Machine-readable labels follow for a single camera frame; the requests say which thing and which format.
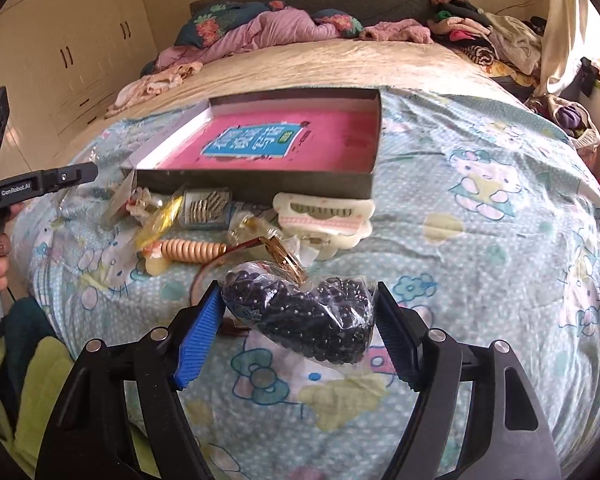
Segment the bag of dark beads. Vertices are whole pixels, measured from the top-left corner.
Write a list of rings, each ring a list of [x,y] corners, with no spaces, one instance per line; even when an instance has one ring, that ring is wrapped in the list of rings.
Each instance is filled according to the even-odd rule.
[[[239,322],[307,359],[361,364],[375,329],[376,286],[356,276],[299,284],[263,261],[234,266],[222,298]]]

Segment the silver earring card bag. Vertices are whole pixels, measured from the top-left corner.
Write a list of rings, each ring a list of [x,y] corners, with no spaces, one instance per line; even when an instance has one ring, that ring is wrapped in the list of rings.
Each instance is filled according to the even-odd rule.
[[[131,170],[114,190],[114,195],[100,217],[99,224],[103,229],[112,229],[128,213],[126,205],[137,188],[136,180],[136,171]]]

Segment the silver hair comb packet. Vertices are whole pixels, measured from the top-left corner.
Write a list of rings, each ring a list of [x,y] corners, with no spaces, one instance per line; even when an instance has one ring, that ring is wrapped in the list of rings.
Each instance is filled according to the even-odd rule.
[[[232,203],[233,195],[228,188],[190,188],[184,191],[178,222],[188,230],[226,229]]]

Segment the red item clear packet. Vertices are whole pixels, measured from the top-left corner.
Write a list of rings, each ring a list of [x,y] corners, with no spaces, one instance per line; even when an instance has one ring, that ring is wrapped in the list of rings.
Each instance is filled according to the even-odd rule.
[[[166,199],[148,188],[136,188],[124,205],[124,210],[139,224],[144,224],[149,217],[160,209]]]

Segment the cream hair clip card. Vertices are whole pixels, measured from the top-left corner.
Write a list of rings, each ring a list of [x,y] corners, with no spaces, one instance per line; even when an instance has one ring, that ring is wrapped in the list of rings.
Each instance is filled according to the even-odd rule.
[[[282,231],[318,249],[322,260],[332,258],[340,250],[355,248],[373,233],[373,200],[280,192],[273,198],[273,208]]]

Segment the pearl clear hair claw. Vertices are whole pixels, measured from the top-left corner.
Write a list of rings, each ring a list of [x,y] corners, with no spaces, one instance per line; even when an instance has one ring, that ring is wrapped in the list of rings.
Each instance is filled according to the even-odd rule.
[[[227,240],[230,246],[238,246],[260,237],[269,240],[280,236],[279,228],[265,218],[258,217],[250,211],[241,210],[233,214],[227,230]]]

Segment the Hello Kitty blue blanket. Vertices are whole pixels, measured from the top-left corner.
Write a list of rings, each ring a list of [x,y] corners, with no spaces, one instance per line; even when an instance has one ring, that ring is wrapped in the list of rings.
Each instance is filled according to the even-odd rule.
[[[372,234],[312,272],[383,282],[459,341],[507,340],[571,474],[600,440],[600,185],[518,105],[386,90],[381,106]],[[97,180],[16,222],[12,261],[71,354],[140,339],[188,304],[194,266],[150,276],[137,222],[102,225],[125,159],[179,117],[110,126],[83,152]],[[377,479],[416,396],[380,339],[347,377],[252,333],[217,339],[180,399],[216,478]]]

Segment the cream wardrobe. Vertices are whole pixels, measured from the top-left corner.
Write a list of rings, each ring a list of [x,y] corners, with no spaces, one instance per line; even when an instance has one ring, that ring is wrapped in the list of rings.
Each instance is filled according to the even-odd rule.
[[[156,52],[144,0],[6,0],[0,180],[50,167]]]

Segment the peach clothes on bed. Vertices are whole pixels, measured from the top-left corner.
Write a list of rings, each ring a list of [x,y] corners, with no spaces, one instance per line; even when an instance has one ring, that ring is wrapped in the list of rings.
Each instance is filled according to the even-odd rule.
[[[123,87],[114,102],[107,107],[105,117],[114,117],[130,107],[160,96],[180,86],[185,79],[198,74],[201,62],[191,62],[170,66],[159,73],[143,76]]]

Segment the pink book in box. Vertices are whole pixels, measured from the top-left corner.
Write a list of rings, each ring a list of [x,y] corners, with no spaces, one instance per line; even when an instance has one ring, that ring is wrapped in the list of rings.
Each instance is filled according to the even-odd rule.
[[[273,110],[218,116],[156,167],[170,170],[367,172],[378,145],[378,114],[360,110]]]

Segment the shallow black cardboard box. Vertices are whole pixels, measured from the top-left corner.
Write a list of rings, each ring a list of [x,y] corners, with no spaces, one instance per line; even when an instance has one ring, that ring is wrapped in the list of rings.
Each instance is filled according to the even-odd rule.
[[[236,200],[259,205],[279,192],[367,200],[380,129],[376,89],[218,96],[168,119],[121,168],[162,194],[228,188]]]

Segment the floral dark pillow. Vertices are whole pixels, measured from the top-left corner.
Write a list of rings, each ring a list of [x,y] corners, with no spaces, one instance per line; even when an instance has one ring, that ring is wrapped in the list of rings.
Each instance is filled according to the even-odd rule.
[[[180,29],[174,41],[177,47],[211,47],[239,26],[247,25],[256,18],[281,18],[284,24],[290,19],[300,20],[301,25],[335,26],[337,35],[343,38],[356,38],[362,32],[363,25],[351,14],[338,9],[323,9],[314,13],[297,9],[283,0],[267,2],[231,2],[223,1],[209,4],[196,12]]]

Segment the laundry basket with clothes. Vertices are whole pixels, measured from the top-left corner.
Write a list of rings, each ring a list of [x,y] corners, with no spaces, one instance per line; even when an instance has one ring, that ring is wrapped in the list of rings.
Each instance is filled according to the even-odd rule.
[[[532,96],[524,105],[562,128],[579,154],[595,153],[600,147],[600,132],[582,104],[543,94]]]

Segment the pink purple quilt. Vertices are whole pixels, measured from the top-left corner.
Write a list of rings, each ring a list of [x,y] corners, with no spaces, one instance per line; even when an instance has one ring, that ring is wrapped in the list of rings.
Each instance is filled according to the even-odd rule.
[[[191,62],[208,64],[220,58],[269,47],[339,38],[340,32],[335,25],[316,24],[305,10],[268,11],[231,30],[208,48],[181,46],[163,50],[155,59],[154,72]]]

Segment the cream curtain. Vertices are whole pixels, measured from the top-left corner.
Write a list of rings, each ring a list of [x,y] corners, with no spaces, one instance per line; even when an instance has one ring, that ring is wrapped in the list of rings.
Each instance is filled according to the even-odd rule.
[[[576,78],[588,24],[588,0],[548,0],[535,96],[559,94]]]

